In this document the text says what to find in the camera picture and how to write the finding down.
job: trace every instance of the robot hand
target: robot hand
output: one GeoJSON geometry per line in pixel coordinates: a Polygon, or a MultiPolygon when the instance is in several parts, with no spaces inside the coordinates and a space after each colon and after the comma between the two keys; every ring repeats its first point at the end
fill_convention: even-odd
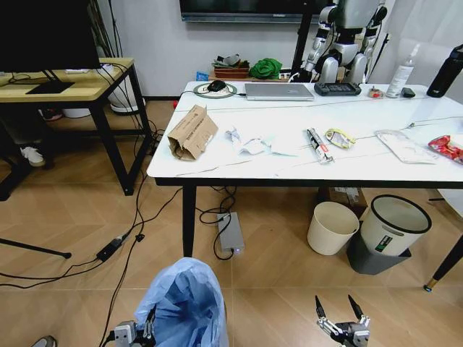
{"type": "Polygon", "coordinates": [[[333,324],[330,322],[323,311],[320,300],[315,296],[315,305],[318,315],[317,325],[328,335],[332,340],[339,342],[345,347],[366,347],[370,339],[370,318],[365,316],[360,306],[349,295],[349,301],[354,310],[358,322],[345,322],[333,324]]]}

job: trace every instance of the mouse pad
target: mouse pad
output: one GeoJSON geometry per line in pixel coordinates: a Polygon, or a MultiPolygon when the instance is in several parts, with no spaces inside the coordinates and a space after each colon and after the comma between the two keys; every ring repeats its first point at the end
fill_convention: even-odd
{"type": "Polygon", "coordinates": [[[238,89],[233,85],[229,85],[228,83],[226,84],[226,88],[219,90],[218,92],[210,92],[208,90],[209,84],[211,84],[211,82],[198,85],[193,91],[197,96],[207,99],[224,99],[238,93],[238,89]]]}

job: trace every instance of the black bottle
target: black bottle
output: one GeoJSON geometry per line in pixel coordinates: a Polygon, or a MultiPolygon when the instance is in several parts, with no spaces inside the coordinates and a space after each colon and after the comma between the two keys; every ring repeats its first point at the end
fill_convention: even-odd
{"type": "Polygon", "coordinates": [[[462,69],[463,45],[455,47],[450,53],[450,57],[443,63],[427,94],[433,98],[442,98],[462,69]]]}

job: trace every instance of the white bucket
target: white bucket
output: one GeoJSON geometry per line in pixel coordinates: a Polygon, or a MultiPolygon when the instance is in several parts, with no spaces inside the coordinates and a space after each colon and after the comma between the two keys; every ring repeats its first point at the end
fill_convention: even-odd
{"type": "Polygon", "coordinates": [[[90,115],[88,108],[65,108],[64,116],[67,118],[83,118],[90,115]]]}
{"type": "Polygon", "coordinates": [[[431,229],[429,215],[417,204],[395,195],[378,195],[362,224],[371,252],[398,256],[431,229]]]}
{"type": "Polygon", "coordinates": [[[337,202],[322,202],[313,211],[307,241],[317,253],[333,255],[357,230],[359,220],[349,208],[337,202]]]}

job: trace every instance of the shoe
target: shoe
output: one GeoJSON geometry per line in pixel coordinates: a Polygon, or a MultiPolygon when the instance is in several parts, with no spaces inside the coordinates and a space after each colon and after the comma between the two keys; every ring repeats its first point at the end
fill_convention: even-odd
{"type": "Polygon", "coordinates": [[[39,341],[34,343],[32,347],[58,347],[58,343],[51,336],[44,336],[39,341]]]}
{"type": "Polygon", "coordinates": [[[37,148],[21,148],[21,154],[24,158],[28,159],[29,164],[35,168],[45,165],[45,159],[43,159],[43,156],[38,152],[37,148]]]}
{"type": "Polygon", "coordinates": [[[44,121],[57,121],[63,116],[63,111],[57,108],[47,108],[45,110],[38,110],[44,121]]]}

